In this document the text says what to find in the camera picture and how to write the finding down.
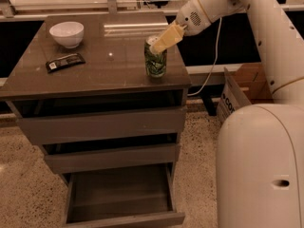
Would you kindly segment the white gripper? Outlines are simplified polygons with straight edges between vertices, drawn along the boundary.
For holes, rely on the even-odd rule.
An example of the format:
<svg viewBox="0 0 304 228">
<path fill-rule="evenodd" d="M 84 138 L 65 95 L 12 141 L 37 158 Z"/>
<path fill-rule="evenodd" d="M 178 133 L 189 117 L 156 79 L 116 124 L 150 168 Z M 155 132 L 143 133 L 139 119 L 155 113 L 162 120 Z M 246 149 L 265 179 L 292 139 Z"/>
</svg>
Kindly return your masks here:
<svg viewBox="0 0 304 228">
<path fill-rule="evenodd" d="M 180 42 L 183 36 L 194 36 L 211 25 L 199 0 L 191 0 L 178 12 L 173 21 L 150 46 L 153 54 L 159 54 Z"/>
</svg>

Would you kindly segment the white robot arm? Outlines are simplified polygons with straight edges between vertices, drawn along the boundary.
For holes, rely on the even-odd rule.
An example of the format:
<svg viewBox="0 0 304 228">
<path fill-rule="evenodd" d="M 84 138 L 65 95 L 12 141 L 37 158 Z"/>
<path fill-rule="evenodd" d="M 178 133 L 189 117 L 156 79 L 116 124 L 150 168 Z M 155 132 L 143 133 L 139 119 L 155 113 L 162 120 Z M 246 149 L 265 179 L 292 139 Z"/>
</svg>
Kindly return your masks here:
<svg viewBox="0 0 304 228">
<path fill-rule="evenodd" d="M 304 40 L 276 0 L 191 0 L 163 51 L 245 10 L 272 102 L 234 111 L 216 154 L 218 228 L 304 228 Z"/>
</svg>

